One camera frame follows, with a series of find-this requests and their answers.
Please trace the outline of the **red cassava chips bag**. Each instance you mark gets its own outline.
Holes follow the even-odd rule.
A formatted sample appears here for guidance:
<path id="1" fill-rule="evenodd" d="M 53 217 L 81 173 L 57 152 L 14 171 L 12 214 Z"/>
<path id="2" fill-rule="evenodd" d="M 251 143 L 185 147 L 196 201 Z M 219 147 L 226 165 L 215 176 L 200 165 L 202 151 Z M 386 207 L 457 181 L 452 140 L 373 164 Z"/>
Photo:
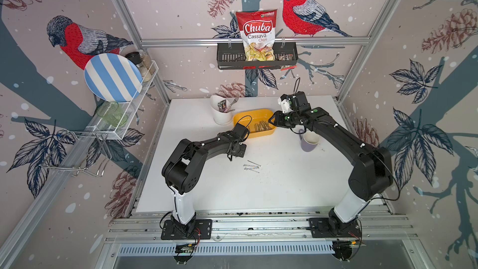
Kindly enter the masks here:
<path id="1" fill-rule="evenodd" d="M 248 62 L 274 61 L 277 10 L 257 12 L 237 12 L 240 37 Z"/>

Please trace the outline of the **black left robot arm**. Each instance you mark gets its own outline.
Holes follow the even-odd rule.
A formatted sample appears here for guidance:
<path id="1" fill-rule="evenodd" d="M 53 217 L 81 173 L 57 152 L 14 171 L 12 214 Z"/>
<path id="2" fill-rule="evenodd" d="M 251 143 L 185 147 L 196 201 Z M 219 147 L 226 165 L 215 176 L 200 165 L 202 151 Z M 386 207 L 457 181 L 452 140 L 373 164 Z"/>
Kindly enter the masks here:
<path id="1" fill-rule="evenodd" d="M 227 132 L 204 141 L 182 139 L 162 169 L 167 187 L 173 192 L 173 219 L 183 226 L 195 221 L 196 212 L 193 201 L 188 197 L 199 182 L 206 161 L 219 155 L 226 155 L 229 160 L 245 155 L 245 140 L 250 130 L 237 124 Z"/>

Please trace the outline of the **yellow plastic storage box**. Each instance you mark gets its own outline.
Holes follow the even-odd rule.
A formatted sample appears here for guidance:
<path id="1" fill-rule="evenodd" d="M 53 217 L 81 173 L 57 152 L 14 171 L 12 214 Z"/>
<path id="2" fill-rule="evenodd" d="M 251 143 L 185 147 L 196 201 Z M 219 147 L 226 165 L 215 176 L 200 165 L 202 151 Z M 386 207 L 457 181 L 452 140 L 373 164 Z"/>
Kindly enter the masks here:
<path id="1" fill-rule="evenodd" d="M 249 138 L 258 138 L 272 135 L 276 127 L 269 123 L 274 113 L 269 109 L 250 110 L 241 112 L 233 117 L 234 125 L 240 123 L 250 131 Z"/>

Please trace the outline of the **light spice jar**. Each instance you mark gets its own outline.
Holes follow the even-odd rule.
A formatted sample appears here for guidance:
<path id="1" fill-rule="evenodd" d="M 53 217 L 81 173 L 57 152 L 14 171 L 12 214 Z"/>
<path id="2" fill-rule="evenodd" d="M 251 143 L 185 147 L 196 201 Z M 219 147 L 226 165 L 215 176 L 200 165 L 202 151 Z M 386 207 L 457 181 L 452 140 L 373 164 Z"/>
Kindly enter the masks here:
<path id="1" fill-rule="evenodd" d="M 143 67 L 144 71 L 142 72 L 142 76 L 144 78 L 145 82 L 150 81 L 153 78 L 153 74 L 155 73 L 155 67 L 153 66 L 153 61 L 151 60 L 150 56 L 142 52 L 140 53 L 142 62 L 143 62 Z"/>

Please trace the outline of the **purple ceramic mug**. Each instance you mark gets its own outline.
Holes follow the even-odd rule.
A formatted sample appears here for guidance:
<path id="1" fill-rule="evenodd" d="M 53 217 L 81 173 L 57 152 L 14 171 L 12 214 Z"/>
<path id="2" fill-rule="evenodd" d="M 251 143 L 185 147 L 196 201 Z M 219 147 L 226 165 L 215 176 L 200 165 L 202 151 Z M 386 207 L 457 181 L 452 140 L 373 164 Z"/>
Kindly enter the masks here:
<path id="1" fill-rule="evenodd" d="M 312 152 L 321 141 L 321 137 L 317 133 L 304 129 L 299 130 L 299 138 L 301 149 L 306 153 Z"/>

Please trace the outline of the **white utensil holder cup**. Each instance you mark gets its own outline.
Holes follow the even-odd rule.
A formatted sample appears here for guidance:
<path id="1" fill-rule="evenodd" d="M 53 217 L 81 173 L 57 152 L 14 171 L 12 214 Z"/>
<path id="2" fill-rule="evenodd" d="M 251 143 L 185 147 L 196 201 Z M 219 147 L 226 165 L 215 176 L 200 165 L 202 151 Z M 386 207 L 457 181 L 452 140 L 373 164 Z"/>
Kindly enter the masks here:
<path id="1" fill-rule="evenodd" d="M 234 104 L 238 102 L 239 98 L 224 98 L 218 95 L 210 97 L 210 106 L 212 108 L 212 114 L 214 122 L 218 125 L 227 125 L 232 121 L 233 115 L 232 108 Z"/>

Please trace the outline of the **dark lid spice jar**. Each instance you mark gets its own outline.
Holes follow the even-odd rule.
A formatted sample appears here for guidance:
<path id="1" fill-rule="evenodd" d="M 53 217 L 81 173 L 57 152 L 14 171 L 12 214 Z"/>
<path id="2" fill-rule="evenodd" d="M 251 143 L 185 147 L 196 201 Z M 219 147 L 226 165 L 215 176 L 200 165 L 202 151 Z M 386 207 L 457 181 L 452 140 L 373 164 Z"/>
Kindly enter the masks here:
<path id="1" fill-rule="evenodd" d="M 141 76 L 145 78 L 146 74 L 148 73 L 148 69 L 144 66 L 143 60 L 141 55 L 138 51 L 130 52 L 125 57 L 134 63 L 134 65 L 138 68 L 141 73 Z"/>

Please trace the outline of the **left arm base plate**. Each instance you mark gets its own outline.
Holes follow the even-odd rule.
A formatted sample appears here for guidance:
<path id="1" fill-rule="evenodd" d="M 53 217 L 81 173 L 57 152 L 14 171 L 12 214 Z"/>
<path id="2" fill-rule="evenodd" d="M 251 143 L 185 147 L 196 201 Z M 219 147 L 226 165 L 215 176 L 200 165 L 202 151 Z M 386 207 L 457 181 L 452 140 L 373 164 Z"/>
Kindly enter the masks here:
<path id="1" fill-rule="evenodd" d="M 212 220 L 196 219 L 187 224 L 181 224 L 172 215 L 164 221 L 161 240 L 209 240 L 212 232 Z"/>

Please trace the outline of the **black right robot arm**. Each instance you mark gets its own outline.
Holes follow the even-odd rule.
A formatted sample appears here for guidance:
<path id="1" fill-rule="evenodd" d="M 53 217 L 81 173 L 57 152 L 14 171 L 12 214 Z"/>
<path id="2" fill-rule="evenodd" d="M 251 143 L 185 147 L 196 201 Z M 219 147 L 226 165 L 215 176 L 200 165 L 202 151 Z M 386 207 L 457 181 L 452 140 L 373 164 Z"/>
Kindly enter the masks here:
<path id="1" fill-rule="evenodd" d="M 349 190 L 329 212 L 329 226 L 339 229 L 350 225 L 369 202 L 394 183 L 391 154 L 387 148 L 376 148 L 346 130 L 325 109 L 312 108 L 304 92 L 282 95 L 281 107 L 268 120 L 275 127 L 292 130 L 302 126 L 338 149 L 353 166 L 348 179 Z"/>

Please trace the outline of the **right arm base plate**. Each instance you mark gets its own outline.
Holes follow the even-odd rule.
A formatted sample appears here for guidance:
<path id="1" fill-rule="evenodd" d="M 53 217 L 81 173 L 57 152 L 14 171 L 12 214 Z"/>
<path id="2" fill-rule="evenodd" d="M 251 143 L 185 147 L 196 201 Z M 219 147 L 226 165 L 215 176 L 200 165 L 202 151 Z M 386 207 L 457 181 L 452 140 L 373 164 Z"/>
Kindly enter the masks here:
<path id="1" fill-rule="evenodd" d="M 335 214 L 334 209 L 329 211 L 328 217 L 313 217 L 308 219 L 309 230 L 315 239 L 325 238 L 360 238 L 362 228 L 357 218 L 348 223 L 342 222 Z"/>

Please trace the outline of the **green glass cup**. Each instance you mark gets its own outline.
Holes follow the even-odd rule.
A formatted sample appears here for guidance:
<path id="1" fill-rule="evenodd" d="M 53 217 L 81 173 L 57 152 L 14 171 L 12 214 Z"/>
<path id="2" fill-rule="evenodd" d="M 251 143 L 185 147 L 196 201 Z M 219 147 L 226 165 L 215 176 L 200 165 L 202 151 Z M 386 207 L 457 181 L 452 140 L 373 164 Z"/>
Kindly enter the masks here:
<path id="1" fill-rule="evenodd" d="M 103 102 L 95 113 L 112 127 L 122 127 L 128 120 L 121 105 L 117 102 Z"/>

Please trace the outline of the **blue white striped plate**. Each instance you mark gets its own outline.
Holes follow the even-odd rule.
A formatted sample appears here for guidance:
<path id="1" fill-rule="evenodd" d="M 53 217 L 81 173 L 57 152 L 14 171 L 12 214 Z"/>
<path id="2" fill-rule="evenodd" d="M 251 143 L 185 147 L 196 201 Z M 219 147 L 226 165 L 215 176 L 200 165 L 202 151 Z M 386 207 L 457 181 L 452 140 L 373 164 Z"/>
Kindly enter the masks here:
<path id="1" fill-rule="evenodd" d="M 92 93 L 107 102 L 130 102 L 143 89 L 138 67 L 118 54 L 94 56 L 86 64 L 84 76 Z"/>

